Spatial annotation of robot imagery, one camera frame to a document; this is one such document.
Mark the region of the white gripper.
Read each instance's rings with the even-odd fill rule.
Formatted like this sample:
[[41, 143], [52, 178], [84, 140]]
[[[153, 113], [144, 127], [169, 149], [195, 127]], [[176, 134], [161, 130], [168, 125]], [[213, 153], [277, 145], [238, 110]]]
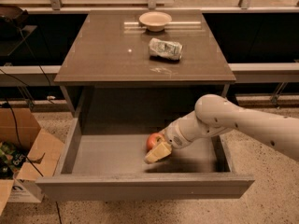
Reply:
[[[188, 115], [171, 122], [165, 129], [158, 133], [164, 135], [165, 140], [173, 147], [182, 149], [189, 146], [200, 138], [214, 137], [230, 132], [229, 128], [212, 127], [205, 124], [193, 111]], [[146, 163], [155, 163], [172, 152], [171, 146], [167, 142], [161, 142], [153, 147], [145, 156]]]

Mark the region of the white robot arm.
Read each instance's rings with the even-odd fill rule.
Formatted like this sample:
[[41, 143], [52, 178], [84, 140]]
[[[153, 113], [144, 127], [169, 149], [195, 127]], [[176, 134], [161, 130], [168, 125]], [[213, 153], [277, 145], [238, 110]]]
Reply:
[[200, 97], [194, 110], [149, 136], [145, 162], [155, 163], [201, 138], [214, 137], [231, 130], [299, 160], [299, 119], [246, 109], [214, 94]]

